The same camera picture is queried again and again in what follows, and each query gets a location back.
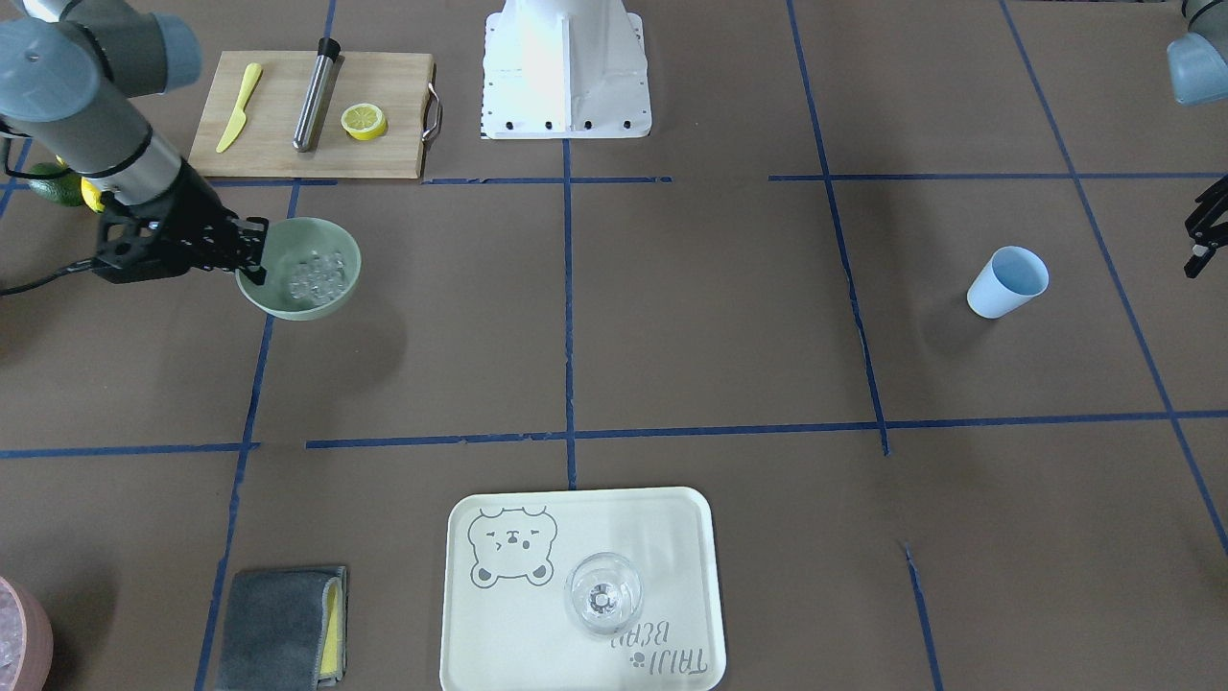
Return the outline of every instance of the lemon slice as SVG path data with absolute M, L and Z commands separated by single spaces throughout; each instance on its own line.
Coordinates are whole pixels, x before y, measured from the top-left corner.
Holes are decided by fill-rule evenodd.
M 375 103 L 355 103 L 341 113 L 341 126 L 350 136 L 367 141 L 388 131 L 388 120 Z
M 81 200 L 96 212 L 102 212 L 102 190 L 86 178 L 81 178 Z

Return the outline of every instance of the cable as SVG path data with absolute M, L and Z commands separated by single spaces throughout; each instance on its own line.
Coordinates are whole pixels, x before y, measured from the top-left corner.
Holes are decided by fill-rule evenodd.
M 0 296 L 16 295 L 18 292 L 25 292 L 27 290 L 33 290 L 36 287 L 47 285 L 48 282 L 55 280 L 56 277 L 69 275 L 70 272 L 81 272 L 92 269 L 95 265 L 93 258 L 79 259 L 71 264 L 63 265 L 54 271 L 44 275 L 38 280 L 32 280 L 25 285 L 16 285 L 14 287 L 0 287 Z
M 12 137 L 0 136 L 0 157 L 4 158 L 4 172 L 9 177 L 15 177 L 17 179 L 55 179 L 64 177 L 72 172 L 72 168 L 66 167 L 63 171 L 54 173 L 23 173 L 17 172 L 9 167 L 9 155 L 12 152 Z

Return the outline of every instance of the pink bowl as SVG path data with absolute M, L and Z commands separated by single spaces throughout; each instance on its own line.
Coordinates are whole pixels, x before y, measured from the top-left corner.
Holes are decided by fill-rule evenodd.
M 0 589 L 12 593 L 21 615 L 22 652 L 12 691 L 41 691 L 52 669 L 52 622 L 25 588 L 0 578 Z

